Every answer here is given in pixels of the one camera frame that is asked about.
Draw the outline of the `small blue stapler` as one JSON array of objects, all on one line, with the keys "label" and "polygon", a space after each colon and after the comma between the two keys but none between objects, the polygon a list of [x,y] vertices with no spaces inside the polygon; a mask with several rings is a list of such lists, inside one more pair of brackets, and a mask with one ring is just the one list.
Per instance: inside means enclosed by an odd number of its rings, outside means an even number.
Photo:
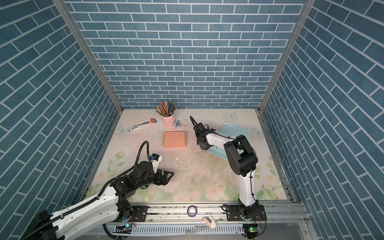
[{"label": "small blue stapler", "polygon": [[180,122],[180,120],[175,121],[175,123],[174,123],[174,127],[175,127],[175,128],[179,128],[179,127],[181,127],[181,122]]}]

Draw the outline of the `bundle of coloured pencils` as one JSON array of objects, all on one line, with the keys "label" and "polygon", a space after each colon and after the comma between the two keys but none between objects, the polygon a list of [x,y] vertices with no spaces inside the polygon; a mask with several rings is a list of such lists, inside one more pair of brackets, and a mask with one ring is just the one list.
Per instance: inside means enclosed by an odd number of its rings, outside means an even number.
[{"label": "bundle of coloured pencils", "polygon": [[172,101],[163,101],[157,104],[156,112],[162,117],[171,117],[176,109],[177,106]]}]

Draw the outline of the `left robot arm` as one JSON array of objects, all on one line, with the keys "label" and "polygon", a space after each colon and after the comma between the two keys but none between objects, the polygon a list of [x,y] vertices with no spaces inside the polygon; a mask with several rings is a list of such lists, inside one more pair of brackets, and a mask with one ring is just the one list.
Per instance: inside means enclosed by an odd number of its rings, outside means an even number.
[{"label": "left robot arm", "polygon": [[74,240],[109,222],[130,223],[135,213],[128,198],[137,189],[145,189],[151,184],[165,186],[173,176],[173,172],[154,170],[150,162],[140,162],[107,181],[98,194],[61,211],[51,214],[48,211],[40,212],[32,219],[21,238]]}]

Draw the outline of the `light blue paper box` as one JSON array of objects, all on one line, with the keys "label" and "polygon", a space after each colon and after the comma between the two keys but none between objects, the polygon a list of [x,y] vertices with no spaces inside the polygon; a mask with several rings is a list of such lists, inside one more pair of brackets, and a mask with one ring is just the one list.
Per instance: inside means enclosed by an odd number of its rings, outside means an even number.
[{"label": "light blue paper box", "polygon": [[[219,135],[229,137],[230,139],[235,139],[239,135],[243,135],[247,138],[248,141],[250,140],[249,129],[231,122],[223,123],[223,126],[219,130]],[[225,160],[228,159],[225,150],[222,148],[216,146],[210,147],[208,152]]]}]

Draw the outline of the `pink pencil cup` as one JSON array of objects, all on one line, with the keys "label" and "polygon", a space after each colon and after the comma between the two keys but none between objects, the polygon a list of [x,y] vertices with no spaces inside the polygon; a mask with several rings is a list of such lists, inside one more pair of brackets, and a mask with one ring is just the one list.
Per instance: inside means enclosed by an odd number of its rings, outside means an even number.
[{"label": "pink pencil cup", "polygon": [[174,127],[175,124],[175,117],[174,116],[169,116],[169,117],[163,117],[163,124],[167,128],[172,128]]}]

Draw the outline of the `white pink clip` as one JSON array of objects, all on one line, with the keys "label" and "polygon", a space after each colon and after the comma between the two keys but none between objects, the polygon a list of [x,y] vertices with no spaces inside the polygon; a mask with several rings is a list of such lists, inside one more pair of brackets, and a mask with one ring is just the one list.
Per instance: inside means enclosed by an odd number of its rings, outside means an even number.
[{"label": "white pink clip", "polygon": [[211,216],[207,216],[203,218],[203,222],[210,228],[215,229],[217,224]]}]

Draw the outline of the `orange paper box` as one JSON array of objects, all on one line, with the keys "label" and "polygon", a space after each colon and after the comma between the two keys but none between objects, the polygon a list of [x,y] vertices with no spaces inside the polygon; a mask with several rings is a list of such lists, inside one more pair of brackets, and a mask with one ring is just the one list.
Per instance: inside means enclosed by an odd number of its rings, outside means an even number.
[{"label": "orange paper box", "polygon": [[173,131],[164,132],[164,148],[185,148],[187,146],[187,132]]}]

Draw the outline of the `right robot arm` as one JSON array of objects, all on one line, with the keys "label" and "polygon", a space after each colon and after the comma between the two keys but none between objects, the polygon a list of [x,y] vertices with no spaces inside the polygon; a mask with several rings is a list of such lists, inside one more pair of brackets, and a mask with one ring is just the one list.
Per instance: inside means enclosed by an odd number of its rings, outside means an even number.
[{"label": "right robot arm", "polygon": [[190,120],[197,138],[197,145],[202,150],[218,147],[225,151],[232,171],[239,179],[239,212],[244,219],[252,219],[259,216],[260,220],[266,220],[264,206],[259,203],[255,190],[255,170],[258,157],[255,150],[244,135],[230,137],[220,134],[208,125],[197,123],[193,117]]}]

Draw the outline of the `purple tape roll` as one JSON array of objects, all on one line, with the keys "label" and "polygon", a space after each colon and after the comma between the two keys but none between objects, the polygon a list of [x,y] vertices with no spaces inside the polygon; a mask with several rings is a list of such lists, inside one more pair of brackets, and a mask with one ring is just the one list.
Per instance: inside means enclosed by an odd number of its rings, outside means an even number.
[{"label": "purple tape roll", "polygon": [[190,205],[188,206],[187,208],[187,214],[190,218],[194,218],[198,213],[198,208],[197,206],[194,206],[194,205]]}]

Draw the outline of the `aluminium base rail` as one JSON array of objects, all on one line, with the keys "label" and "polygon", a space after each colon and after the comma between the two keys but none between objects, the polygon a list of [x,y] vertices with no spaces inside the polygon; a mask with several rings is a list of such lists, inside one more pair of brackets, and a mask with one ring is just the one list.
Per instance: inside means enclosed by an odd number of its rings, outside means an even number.
[{"label": "aluminium base rail", "polygon": [[[203,218],[211,216],[216,222],[216,229],[221,226],[242,226],[246,224],[299,224],[302,235],[305,239],[317,239],[315,230],[310,222],[309,216],[301,203],[291,201],[260,201],[266,212],[266,220],[260,217],[244,219],[239,212],[239,205],[235,202],[206,202],[206,203],[135,203],[134,218],[128,223],[119,221],[109,222],[113,226],[134,224],[134,230],[141,233],[162,234],[167,226],[173,227],[171,230],[176,232],[176,228],[186,225],[208,226],[203,222]],[[187,214],[190,205],[197,206],[198,213],[194,218]]]}]

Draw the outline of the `white pen box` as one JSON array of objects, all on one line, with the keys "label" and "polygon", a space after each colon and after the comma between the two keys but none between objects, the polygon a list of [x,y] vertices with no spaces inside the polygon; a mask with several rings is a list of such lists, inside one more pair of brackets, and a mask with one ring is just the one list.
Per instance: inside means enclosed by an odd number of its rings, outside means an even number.
[{"label": "white pen box", "polygon": [[155,123],[157,123],[157,120],[154,118],[151,118],[151,119],[133,124],[133,125],[129,126],[129,132],[133,132],[133,131],[136,131],[138,129],[145,128],[145,127],[152,125],[152,124],[155,124]]}]

